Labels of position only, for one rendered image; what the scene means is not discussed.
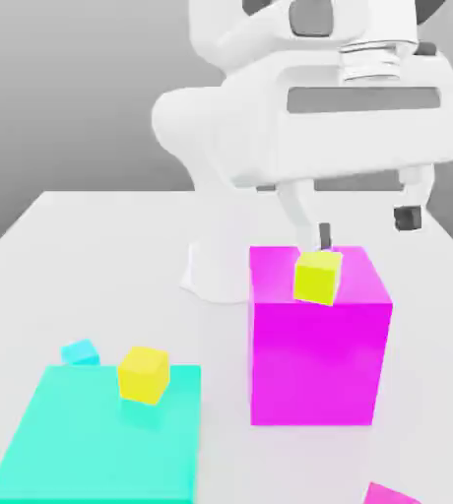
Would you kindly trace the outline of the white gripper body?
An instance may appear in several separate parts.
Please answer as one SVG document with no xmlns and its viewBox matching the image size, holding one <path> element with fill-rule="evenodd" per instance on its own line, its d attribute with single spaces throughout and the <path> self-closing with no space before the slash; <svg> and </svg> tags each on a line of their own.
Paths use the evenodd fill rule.
<svg viewBox="0 0 453 504">
<path fill-rule="evenodd" d="M 332 53 L 273 54 L 228 77 L 239 187 L 453 161 L 453 69 L 412 56 L 398 81 L 344 83 Z"/>
</svg>

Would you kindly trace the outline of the small lime yellow cube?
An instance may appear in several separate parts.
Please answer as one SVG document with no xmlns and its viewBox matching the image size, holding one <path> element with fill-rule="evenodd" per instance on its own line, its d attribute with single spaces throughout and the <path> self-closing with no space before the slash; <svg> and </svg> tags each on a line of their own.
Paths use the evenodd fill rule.
<svg viewBox="0 0 453 504">
<path fill-rule="evenodd" d="M 340 252 L 302 252 L 294 266 L 293 298 L 332 306 L 341 282 L 342 263 Z"/>
</svg>

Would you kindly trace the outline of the small cyan cube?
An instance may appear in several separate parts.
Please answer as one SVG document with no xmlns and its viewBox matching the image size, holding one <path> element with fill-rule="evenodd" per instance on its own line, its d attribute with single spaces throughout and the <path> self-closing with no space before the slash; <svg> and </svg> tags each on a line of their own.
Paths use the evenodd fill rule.
<svg viewBox="0 0 453 504">
<path fill-rule="evenodd" d="M 61 361 L 68 365 L 99 365 L 100 359 L 94 344 L 81 340 L 63 346 L 60 349 Z"/>
</svg>

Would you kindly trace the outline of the small magenta cube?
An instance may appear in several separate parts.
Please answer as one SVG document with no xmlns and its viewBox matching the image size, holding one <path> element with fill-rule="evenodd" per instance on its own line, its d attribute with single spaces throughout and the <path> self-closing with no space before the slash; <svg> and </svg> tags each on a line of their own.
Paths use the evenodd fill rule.
<svg viewBox="0 0 453 504">
<path fill-rule="evenodd" d="M 421 504 L 418 499 L 393 490 L 378 483 L 371 482 L 367 488 L 362 504 Z"/>
</svg>

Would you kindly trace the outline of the large magenta box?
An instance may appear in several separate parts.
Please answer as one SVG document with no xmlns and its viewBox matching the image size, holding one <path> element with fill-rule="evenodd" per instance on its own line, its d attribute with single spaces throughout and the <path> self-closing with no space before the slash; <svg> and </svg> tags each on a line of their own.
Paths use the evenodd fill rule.
<svg viewBox="0 0 453 504">
<path fill-rule="evenodd" d="M 333 305 L 293 297 L 294 246 L 249 251 L 248 384 L 254 425 L 369 425 L 392 300 L 366 251 L 340 246 Z"/>
</svg>

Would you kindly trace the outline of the large turquoise box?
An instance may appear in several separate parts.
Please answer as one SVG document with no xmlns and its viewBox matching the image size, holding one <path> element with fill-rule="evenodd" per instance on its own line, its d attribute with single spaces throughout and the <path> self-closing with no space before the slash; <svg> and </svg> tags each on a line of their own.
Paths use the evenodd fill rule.
<svg viewBox="0 0 453 504">
<path fill-rule="evenodd" d="M 201 369 L 173 365 L 155 406 L 113 366 L 49 366 L 0 463 L 0 504 L 196 504 Z"/>
</svg>

